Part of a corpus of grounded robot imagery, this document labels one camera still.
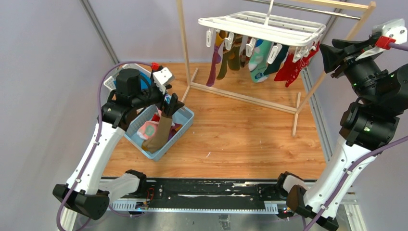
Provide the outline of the white clip sock hanger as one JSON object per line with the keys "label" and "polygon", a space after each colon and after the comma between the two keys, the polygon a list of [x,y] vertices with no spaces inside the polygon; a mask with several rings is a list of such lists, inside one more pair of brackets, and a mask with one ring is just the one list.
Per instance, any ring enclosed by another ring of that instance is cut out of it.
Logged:
{"label": "white clip sock hanger", "polygon": [[225,16],[198,19],[198,24],[208,27],[206,45],[210,46],[214,30],[223,30],[254,39],[276,43],[271,49],[267,62],[273,63],[280,51],[280,45],[295,47],[292,62],[296,63],[316,51],[318,42],[326,29],[322,23],[272,15],[274,1],[269,4],[267,13],[242,11]]}

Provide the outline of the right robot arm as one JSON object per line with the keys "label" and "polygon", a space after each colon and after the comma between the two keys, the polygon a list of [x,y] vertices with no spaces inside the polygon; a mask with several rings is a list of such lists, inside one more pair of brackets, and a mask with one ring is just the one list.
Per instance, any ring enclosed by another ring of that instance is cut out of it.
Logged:
{"label": "right robot arm", "polygon": [[280,174],[275,195],[302,219],[304,230],[318,224],[328,231],[339,225],[337,210],[358,175],[384,150],[407,141],[393,141],[399,116],[408,108],[408,67],[381,70],[375,58],[391,48],[406,51],[407,35],[374,32],[368,40],[333,39],[321,44],[324,71],[347,77],[357,99],[344,112],[336,149],[319,179],[310,187],[290,172]]}

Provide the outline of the pink patterned sock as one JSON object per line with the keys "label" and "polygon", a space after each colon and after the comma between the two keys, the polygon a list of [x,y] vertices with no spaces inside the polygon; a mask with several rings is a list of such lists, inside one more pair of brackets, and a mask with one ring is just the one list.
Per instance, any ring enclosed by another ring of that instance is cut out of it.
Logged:
{"label": "pink patterned sock", "polygon": [[[155,113],[158,113],[159,116],[161,116],[161,111],[160,110],[156,110]],[[159,122],[152,122],[151,120],[146,121],[137,131],[137,135],[143,139],[144,141],[152,138],[156,131],[157,131],[157,127],[159,125]]]}

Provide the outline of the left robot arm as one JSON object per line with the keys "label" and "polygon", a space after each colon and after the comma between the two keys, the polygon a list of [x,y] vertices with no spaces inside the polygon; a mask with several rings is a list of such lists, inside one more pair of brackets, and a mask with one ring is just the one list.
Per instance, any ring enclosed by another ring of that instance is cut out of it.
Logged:
{"label": "left robot arm", "polygon": [[171,116],[183,106],[176,94],[166,99],[173,80],[174,75],[162,66],[152,68],[149,78],[134,68],[119,71],[115,89],[107,102],[99,105],[98,121],[86,153],[67,182],[53,189],[62,205],[98,220],[119,198],[132,194],[140,199],[147,194],[147,177],[135,170],[128,170],[108,183],[102,184],[100,180],[114,148],[137,118],[139,109],[156,105]]}

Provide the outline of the red and cream sock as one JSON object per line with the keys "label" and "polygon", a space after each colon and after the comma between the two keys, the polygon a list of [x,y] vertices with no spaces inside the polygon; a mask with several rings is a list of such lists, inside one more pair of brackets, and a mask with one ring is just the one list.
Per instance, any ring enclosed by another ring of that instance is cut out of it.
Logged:
{"label": "red and cream sock", "polygon": [[151,119],[152,122],[159,122],[160,121],[160,116],[158,113],[155,113]]}

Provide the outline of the purple striped sock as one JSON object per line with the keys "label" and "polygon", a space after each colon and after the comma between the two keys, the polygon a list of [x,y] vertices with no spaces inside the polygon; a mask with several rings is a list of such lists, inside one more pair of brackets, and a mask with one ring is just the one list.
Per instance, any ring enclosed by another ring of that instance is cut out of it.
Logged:
{"label": "purple striped sock", "polygon": [[182,128],[181,124],[175,123],[169,131],[169,136],[168,136],[168,141],[170,141],[175,135],[176,133]]}

